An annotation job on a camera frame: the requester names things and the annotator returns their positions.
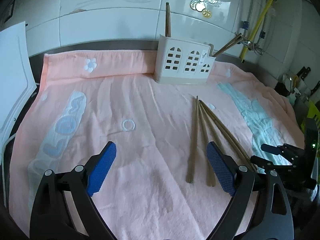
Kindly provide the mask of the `green dish rack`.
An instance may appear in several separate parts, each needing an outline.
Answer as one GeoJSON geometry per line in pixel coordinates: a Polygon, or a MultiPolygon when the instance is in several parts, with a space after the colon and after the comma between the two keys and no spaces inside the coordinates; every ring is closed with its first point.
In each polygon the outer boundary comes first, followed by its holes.
{"type": "Polygon", "coordinates": [[[319,112],[318,108],[316,107],[316,105],[311,100],[309,101],[308,113],[300,126],[303,133],[305,132],[305,124],[306,124],[307,118],[315,120],[316,126],[319,129],[319,127],[320,127],[320,112],[319,112]]]}

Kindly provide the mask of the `metal water valve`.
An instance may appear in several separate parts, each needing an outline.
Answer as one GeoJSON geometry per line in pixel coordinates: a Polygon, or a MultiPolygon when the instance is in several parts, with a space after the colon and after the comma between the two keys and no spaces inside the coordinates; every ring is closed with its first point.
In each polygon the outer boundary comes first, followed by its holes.
{"type": "Polygon", "coordinates": [[[263,55],[264,50],[260,48],[259,44],[255,43],[253,46],[253,50],[257,55],[263,55]]]}

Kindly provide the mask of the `pink towel with blue pattern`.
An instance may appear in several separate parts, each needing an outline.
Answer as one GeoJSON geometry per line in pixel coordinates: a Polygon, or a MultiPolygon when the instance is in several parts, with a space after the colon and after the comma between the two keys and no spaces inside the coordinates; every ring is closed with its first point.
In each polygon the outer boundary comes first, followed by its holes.
{"type": "Polygon", "coordinates": [[[23,232],[44,172],[68,172],[112,141],[117,156],[93,201],[115,236],[207,238],[230,196],[206,183],[200,133],[194,183],[186,182],[197,96],[248,155],[262,144],[304,146],[288,100],[253,74],[217,62],[204,85],[165,85],[153,79],[155,58],[138,50],[44,55],[10,163],[9,212],[23,232]]]}

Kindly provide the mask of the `water valve with red cap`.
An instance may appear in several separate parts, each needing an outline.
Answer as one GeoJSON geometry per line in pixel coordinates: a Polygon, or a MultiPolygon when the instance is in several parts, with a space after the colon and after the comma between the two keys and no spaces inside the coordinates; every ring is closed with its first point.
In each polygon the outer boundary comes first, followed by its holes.
{"type": "Polygon", "coordinates": [[[243,39],[243,40],[241,41],[241,44],[242,44],[245,48],[247,48],[247,49],[249,49],[249,50],[252,50],[252,48],[253,48],[253,42],[250,41],[250,40],[243,39]]]}

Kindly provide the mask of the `white plastic utensil holder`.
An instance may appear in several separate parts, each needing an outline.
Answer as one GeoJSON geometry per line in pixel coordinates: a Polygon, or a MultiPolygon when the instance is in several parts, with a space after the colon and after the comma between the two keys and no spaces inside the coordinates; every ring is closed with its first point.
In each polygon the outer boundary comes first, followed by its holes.
{"type": "Polygon", "coordinates": [[[215,62],[213,55],[211,43],[161,35],[154,80],[172,85],[204,84],[215,62]]]}

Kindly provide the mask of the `white cutting board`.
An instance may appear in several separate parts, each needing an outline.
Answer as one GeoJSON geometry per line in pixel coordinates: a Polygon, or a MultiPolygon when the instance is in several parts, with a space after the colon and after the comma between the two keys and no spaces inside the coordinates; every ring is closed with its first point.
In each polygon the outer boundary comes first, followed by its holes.
{"type": "Polygon", "coordinates": [[[3,145],[10,137],[21,110],[36,89],[27,51],[25,22],[1,31],[0,79],[0,128],[3,145]]]}

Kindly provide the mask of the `black handled knife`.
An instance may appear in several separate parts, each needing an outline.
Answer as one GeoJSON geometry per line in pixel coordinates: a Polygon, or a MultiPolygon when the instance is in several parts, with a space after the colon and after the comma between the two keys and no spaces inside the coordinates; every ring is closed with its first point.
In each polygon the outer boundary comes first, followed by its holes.
{"type": "Polygon", "coordinates": [[[301,80],[304,80],[310,72],[311,72],[311,68],[310,68],[310,67],[305,67],[305,66],[303,66],[303,67],[301,68],[301,70],[297,73],[297,76],[298,76],[301,80]]]}

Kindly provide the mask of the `wall socket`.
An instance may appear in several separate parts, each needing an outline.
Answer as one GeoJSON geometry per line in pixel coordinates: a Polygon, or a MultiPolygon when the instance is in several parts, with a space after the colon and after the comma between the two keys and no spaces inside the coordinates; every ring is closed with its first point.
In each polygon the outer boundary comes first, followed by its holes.
{"type": "Polygon", "coordinates": [[[14,4],[15,4],[15,2],[13,1],[9,5],[9,7],[8,7],[6,13],[5,13],[4,22],[7,22],[10,18],[12,18],[12,15],[13,15],[13,12],[14,12],[14,4]]]}

